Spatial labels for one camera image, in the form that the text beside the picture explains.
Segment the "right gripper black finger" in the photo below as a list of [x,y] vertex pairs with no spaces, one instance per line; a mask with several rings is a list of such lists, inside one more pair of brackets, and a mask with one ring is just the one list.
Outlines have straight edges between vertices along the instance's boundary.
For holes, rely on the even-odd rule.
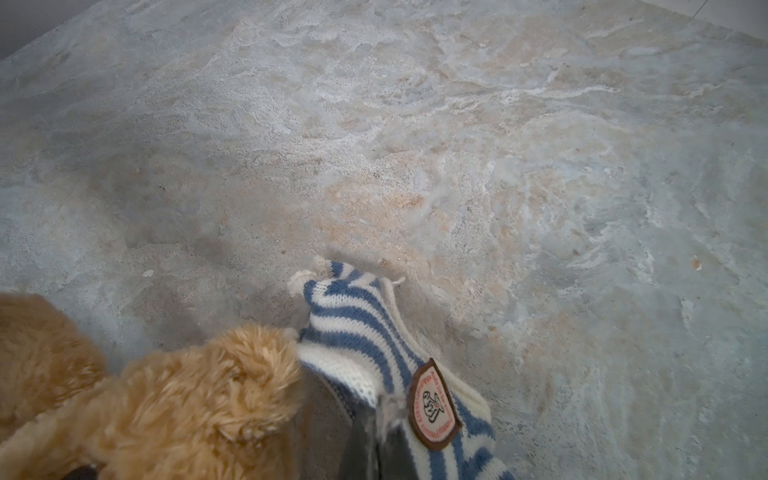
[[383,395],[375,406],[364,401],[355,401],[353,406],[352,427],[337,478],[413,479],[404,400]]

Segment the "blue white striped knit sweater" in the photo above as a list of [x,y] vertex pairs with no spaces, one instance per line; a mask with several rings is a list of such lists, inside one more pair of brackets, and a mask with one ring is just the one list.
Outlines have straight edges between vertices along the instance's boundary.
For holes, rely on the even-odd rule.
[[407,330],[395,283],[354,266],[318,258],[288,284],[309,307],[298,355],[339,402],[352,424],[355,401],[405,402],[413,479],[510,479],[495,455],[491,410]]

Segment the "brown teddy bear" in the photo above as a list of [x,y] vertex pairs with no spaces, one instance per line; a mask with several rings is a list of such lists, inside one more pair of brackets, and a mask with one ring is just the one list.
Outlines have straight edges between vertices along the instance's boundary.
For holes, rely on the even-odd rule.
[[5,479],[295,479],[297,333],[255,323],[111,374],[38,294],[1,297]]

